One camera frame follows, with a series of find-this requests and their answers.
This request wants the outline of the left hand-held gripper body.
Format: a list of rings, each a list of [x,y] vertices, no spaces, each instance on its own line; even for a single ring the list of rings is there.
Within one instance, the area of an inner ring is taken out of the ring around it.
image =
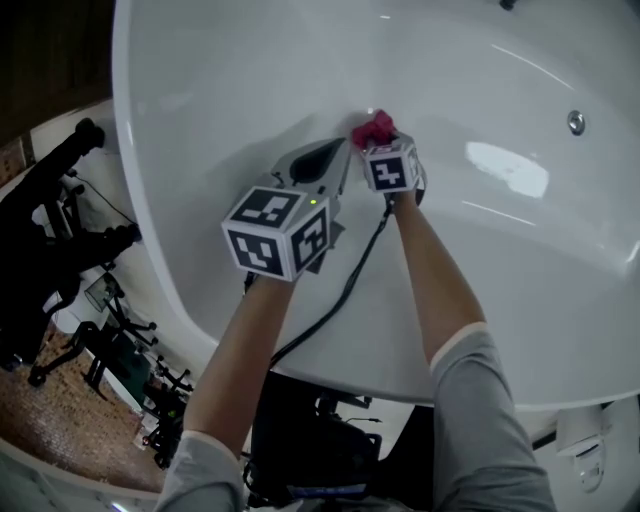
[[[292,282],[320,272],[344,228],[340,212],[351,149],[320,140],[282,156],[231,208],[222,229],[236,266]]]

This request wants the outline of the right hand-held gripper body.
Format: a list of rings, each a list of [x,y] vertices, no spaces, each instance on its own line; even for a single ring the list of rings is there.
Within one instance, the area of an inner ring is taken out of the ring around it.
[[[426,172],[414,139],[405,133],[395,132],[385,144],[368,144],[364,152],[364,175],[374,192],[392,194],[414,190],[416,204],[422,202]]]

